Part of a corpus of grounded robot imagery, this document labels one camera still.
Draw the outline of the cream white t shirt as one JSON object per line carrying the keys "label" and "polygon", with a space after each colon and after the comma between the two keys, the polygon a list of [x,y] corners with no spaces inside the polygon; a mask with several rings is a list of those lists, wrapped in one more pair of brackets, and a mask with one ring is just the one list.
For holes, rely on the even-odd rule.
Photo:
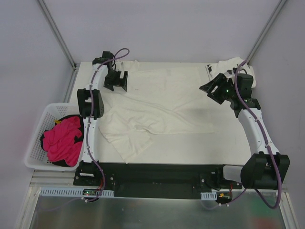
{"label": "cream white t shirt", "polygon": [[105,113],[99,131],[124,162],[151,146],[151,135],[205,134],[214,131],[196,67],[140,69],[121,62],[128,72],[127,91],[102,92]]}

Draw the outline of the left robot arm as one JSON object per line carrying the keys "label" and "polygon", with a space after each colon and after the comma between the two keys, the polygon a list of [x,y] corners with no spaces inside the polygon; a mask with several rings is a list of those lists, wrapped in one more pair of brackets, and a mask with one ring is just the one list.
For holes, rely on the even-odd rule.
{"label": "left robot arm", "polygon": [[80,116],[83,120],[84,135],[80,163],[77,168],[80,177],[91,186],[100,182],[102,169],[98,163],[98,125],[104,115],[102,89],[114,91],[120,87],[127,91],[128,72],[123,64],[117,68],[116,61],[129,54],[129,49],[122,48],[115,54],[104,51],[101,57],[92,61],[92,76],[83,89],[78,89],[77,100]]}

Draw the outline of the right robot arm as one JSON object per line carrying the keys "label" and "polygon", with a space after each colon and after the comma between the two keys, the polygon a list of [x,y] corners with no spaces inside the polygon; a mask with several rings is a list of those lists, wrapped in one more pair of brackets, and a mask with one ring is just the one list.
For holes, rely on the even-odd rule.
{"label": "right robot arm", "polygon": [[253,82],[253,76],[246,73],[239,73],[235,83],[220,73],[199,88],[218,104],[230,102],[250,147],[251,157],[245,165],[225,165],[223,171],[214,176],[219,188],[236,181],[244,188],[277,190],[290,165],[289,157],[280,154],[265,128],[260,104],[252,97]]}

